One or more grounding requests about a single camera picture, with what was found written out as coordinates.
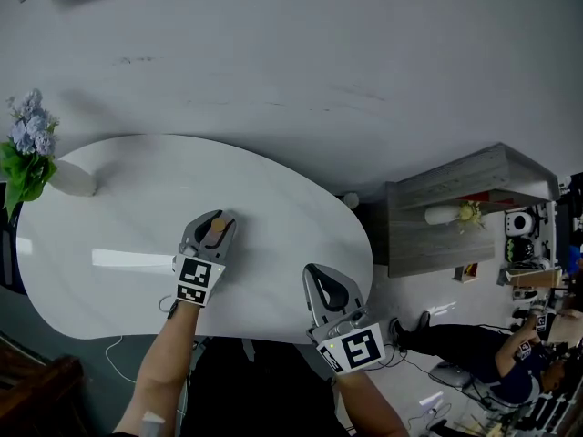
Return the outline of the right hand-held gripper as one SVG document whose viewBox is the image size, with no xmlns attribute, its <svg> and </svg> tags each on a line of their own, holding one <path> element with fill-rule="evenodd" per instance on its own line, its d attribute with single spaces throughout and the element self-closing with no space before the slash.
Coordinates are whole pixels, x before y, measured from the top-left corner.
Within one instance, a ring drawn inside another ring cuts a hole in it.
<svg viewBox="0 0 583 437">
<path fill-rule="evenodd" d="M 354 280 L 312 263 L 305 266 L 302 278 L 316 326 L 310 329 L 310 339 L 335 374 L 358 371 L 385 359 L 380 324 L 363 307 Z"/>
</svg>

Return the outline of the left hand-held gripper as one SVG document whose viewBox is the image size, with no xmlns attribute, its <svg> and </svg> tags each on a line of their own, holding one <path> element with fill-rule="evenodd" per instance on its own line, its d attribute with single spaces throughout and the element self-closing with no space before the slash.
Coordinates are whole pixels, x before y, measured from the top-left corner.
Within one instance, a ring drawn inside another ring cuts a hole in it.
<svg viewBox="0 0 583 437">
<path fill-rule="evenodd" d="M 206 307 L 226 266 L 224 260 L 237 228 L 235 217 L 224 210 L 207 212 L 185 228 L 174 258 L 176 300 Z"/>
</svg>

